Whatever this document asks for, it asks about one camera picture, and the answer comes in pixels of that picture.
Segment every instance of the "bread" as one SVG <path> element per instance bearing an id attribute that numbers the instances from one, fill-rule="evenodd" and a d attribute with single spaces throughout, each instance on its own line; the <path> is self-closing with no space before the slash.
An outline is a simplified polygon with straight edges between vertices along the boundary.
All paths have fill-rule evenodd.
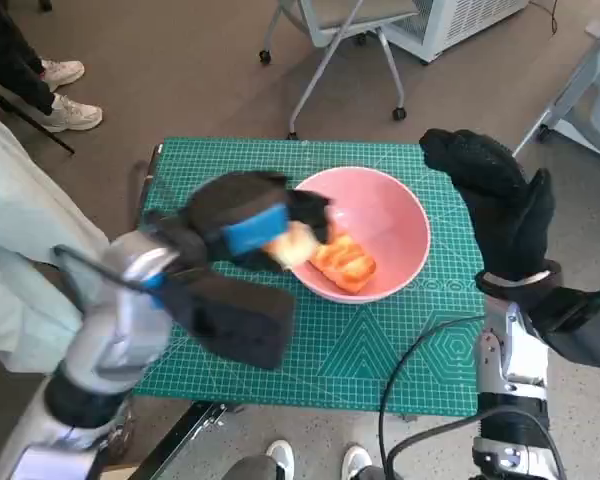
<path id="1" fill-rule="evenodd" d="M 349 293 L 358 293 L 376 271 L 376 262 L 347 232 L 333 228 L 327 245 L 319 245 L 310 261 Z"/>
<path id="2" fill-rule="evenodd" d="M 289 223 L 289 230 L 278 235 L 263 250 L 283 267 L 293 268 L 309 260 L 318 245 L 311 228 L 294 221 Z"/>

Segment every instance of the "white pants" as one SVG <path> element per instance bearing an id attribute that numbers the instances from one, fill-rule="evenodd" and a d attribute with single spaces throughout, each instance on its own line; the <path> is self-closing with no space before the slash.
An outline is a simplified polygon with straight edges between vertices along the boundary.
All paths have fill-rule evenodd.
<path id="1" fill-rule="evenodd" d="M 99 259 L 108 240 L 0 123 L 0 359 L 11 371 L 52 371 L 80 327 L 78 310 L 28 260 L 55 263 L 58 244 Z M 82 295 L 97 294 L 91 272 L 75 280 Z"/>

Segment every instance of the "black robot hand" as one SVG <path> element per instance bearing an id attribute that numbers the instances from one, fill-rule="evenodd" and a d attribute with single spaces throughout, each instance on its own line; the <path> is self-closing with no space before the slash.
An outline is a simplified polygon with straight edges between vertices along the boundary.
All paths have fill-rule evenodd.
<path id="1" fill-rule="evenodd" d="M 487 272 L 517 281 L 545 269 L 555 210 L 548 170 L 527 183 L 506 147 L 468 130 L 430 129 L 420 146 L 427 166 L 449 175 L 466 203 Z"/>
<path id="2" fill-rule="evenodd" d="M 249 270 L 278 272 L 281 266 L 259 248 L 237 253 L 232 250 L 226 227 L 248 223 L 282 205 L 286 207 L 288 220 L 309 225 L 318 241 L 326 242 L 328 199 L 288 189 L 287 181 L 286 176 L 277 172 L 228 173 L 194 192 L 180 215 L 204 239 L 211 261 L 229 260 Z M 258 233 L 259 227 L 253 230 Z"/>

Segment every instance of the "person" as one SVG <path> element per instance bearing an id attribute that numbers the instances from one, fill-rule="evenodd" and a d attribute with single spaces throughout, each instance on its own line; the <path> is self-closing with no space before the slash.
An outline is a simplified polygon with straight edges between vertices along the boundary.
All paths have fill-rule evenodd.
<path id="1" fill-rule="evenodd" d="M 79 309 L 31 263 L 57 264 L 58 244 L 97 259 L 109 240 L 0 123 L 0 360 L 11 372 L 52 372 L 82 326 Z M 100 278 L 72 273 L 79 300 L 95 299 Z"/>
<path id="2" fill-rule="evenodd" d="M 295 462 L 293 449 L 286 440 L 276 440 L 264 455 L 239 460 L 222 480 L 293 480 Z M 374 466 L 371 456 L 360 445 L 347 450 L 342 460 L 341 480 L 384 480 L 384 470 Z"/>
<path id="3" fill-rule="evenodd" d="M 39 57 L 0 3 L 0 85 L 37 109 L 50 132 L 89 130 L 102 121 L 102 109 L 74 102 L 55 90 L 84 74 L 81 62 Z"/>

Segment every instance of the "white shoe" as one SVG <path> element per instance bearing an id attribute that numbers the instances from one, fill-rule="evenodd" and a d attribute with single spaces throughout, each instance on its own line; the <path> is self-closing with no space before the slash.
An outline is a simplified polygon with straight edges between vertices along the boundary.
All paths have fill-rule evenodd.
<path id="1" fill-rule="evenodd" d="M 293 461 L 293 450 L 286 440 L 276 440 L 267 448 L 267 456 L 273 458 L 284 470 L 284 480 L 293 480 L 295 462 Z"/>
<path id="2" fill-rule="evenodd" d="M 53 60 L 42 60 L 44 73 L 40 76 L 49 85 L 49 90 L 56 91 L 62 85 L 68 85 L 84 75 L 82 62 L 72 60 L 69 62 L 54 62 Z"/>
<path id="3" fill-rule="evenodd" d="M 351 480 L 360 470 L 372 465 L 371 456 L 364 448 L 354 445 L 344 454 L 342 461 L 342 480 Z"/>
<path id="4" fill-rule="evenodd" d="M 65 96 L 55 94 L 51 105 L 51 115 L 43 115 L 40 123 L 50 132 L 64 130 L 89 130 L 102 121 L 102 109 L 92 105 L 74 102 Z"/>

